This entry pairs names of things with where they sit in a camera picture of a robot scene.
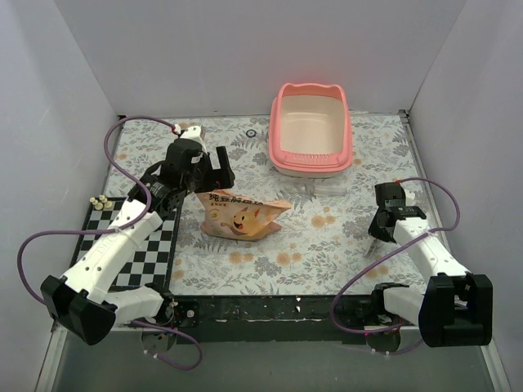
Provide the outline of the orange cat litter bag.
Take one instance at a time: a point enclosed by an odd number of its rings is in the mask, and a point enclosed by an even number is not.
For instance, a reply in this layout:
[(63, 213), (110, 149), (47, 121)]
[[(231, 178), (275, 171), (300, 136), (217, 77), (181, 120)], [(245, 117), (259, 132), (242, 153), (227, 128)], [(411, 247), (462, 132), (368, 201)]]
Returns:
[(197, 194), (205, 210), (205, 234), (239, 241), (259, 241), (281, 229), (275, 220), (292, 205), (284, 200), (262, 202), (215, 190)]

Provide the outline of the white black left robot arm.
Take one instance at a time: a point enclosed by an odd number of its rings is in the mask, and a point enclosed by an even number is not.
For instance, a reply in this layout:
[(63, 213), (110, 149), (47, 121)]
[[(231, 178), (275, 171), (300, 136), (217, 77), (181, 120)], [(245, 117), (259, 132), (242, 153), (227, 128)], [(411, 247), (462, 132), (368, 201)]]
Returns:
[(172, 142), (164, 160), (150, 166), (129, 191), (115, 220), (70, 269), (41, 285), (42, 298), (52, 318), (88, 345), (104, 339), (114, 325), (148, 319), (168, 325), (175, 297), (156, 283), (111, 292), (121, 269), (140, 245), (173, 213), (190, 193), (205, 193), (233, 186), (235, 175), (226, 147), (216, 148), (218, 167), (195, 140)]

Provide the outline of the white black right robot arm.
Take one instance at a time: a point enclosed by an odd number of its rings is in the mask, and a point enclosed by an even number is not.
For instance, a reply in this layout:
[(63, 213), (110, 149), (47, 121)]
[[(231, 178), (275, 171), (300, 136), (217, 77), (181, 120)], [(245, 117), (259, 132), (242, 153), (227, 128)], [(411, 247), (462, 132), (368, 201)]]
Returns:
[(427, 288), (419, 294), (400, 283), (380, 283), (369, 312), (379, 324), (397, 318), (418, 326), (430, 347), (488, 345), (492, 338), (493, 285), (461, 265), (431, 232), (426, 214), (407, 203), (398, 182), (376, 185), (378, 210), (369, 234), (405, 248)]

